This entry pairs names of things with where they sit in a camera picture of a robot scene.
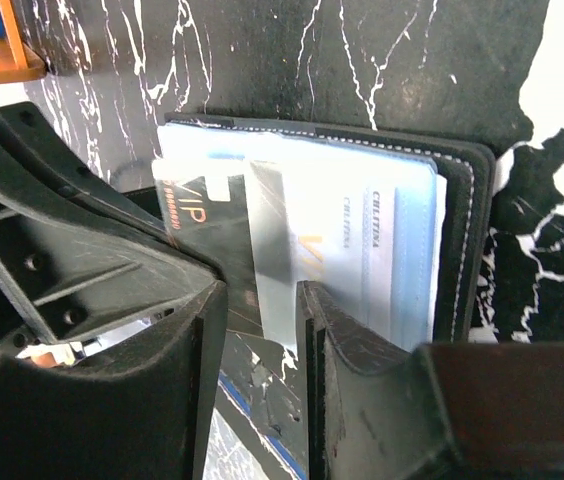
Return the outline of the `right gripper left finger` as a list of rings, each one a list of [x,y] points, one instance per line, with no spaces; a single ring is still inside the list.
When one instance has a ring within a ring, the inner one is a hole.
[[[227,323],[215,282],[72,368],[0,353],[0,479],[199,479]]]

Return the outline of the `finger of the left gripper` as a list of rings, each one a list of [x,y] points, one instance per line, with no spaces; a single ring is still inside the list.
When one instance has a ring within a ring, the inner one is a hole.
[[[0,108],[0,348],[88,340],[217,283],[29,103]]]

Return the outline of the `black VIP credit card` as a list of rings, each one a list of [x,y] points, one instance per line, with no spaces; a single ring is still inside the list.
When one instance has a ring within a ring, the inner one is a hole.
[[[224,274],[230,330],[294,348],[295,281],[280,171],[197,155],[158,158],[152,173],[169,237]]]

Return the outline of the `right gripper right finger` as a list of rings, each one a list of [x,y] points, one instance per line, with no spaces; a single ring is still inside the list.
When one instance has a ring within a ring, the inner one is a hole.
[[[406,352],[296,290],[312,479],[564,479],[564,343]]]

